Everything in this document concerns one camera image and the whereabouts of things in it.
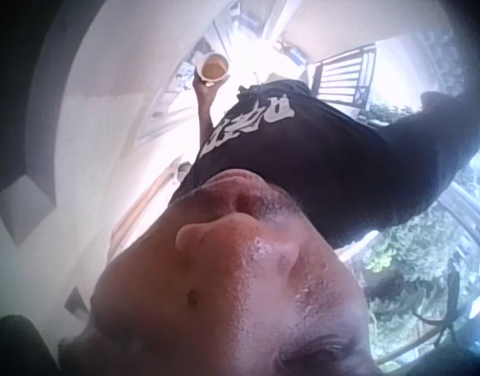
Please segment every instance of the skin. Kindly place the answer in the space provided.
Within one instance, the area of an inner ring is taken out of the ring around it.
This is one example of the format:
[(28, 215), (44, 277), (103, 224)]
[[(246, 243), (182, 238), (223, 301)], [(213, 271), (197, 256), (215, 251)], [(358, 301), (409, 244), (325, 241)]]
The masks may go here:
[(60, 362), (84, 375), (380, 374), (355, 279), (288, 193), (244, 170), (171, 203), (109, 264)]

